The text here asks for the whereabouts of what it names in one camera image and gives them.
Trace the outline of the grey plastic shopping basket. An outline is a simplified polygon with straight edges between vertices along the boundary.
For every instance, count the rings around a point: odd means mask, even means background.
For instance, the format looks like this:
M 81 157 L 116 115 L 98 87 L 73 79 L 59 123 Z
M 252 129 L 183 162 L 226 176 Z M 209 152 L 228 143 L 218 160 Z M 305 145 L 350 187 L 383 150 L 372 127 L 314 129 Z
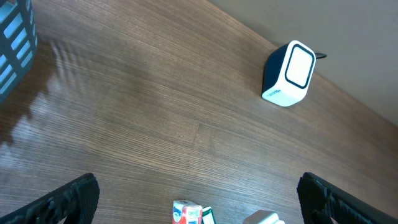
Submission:
M 1 101 L 30 70 L 37 51 L 31 0 L 1 0 Z

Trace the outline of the orange small box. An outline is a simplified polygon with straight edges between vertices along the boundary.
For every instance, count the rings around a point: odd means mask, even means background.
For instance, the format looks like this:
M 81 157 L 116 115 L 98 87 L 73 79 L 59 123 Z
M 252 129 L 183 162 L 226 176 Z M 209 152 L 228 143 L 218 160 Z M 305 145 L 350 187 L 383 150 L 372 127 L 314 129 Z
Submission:
M 202 206 L 189 200 L 174 200 L 173 224 L 202 224 Z

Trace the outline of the dark green small box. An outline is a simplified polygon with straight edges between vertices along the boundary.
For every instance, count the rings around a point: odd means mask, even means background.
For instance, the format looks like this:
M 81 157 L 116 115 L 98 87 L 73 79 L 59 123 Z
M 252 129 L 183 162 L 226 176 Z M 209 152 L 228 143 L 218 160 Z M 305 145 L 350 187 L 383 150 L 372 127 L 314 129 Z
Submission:
M 213 214 L 213 209 L 211 207 L 202 208 L 202 224 L 216 224 L 215 217 Z

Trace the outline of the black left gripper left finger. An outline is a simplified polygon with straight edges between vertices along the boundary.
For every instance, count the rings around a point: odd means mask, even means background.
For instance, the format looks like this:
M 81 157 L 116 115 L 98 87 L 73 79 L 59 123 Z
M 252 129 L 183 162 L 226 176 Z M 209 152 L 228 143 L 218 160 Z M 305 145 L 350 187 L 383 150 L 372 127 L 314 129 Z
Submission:
M 1 217 L 1 223 L 80 223 L 93 221 L 100 197 L 96 177 L 86 173 L 30 204 Z

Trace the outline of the white barcode scanner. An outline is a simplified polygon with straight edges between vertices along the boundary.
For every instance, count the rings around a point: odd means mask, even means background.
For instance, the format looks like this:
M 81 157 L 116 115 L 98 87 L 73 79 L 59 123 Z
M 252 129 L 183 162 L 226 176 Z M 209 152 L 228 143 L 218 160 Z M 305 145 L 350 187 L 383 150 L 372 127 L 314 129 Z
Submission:
M 302 101 L 316 62 L 315 52 L 298 40 L 279 47 L 266 60 L 261 97 L 282 107 Z

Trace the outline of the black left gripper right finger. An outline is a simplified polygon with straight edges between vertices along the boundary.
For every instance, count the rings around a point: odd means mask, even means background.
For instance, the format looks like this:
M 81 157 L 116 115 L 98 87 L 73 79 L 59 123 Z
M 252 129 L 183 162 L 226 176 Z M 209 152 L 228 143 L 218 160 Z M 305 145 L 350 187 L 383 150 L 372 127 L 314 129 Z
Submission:
M 297 186 L 304 224 L 397 224 L 397 219 L 306 172 Z

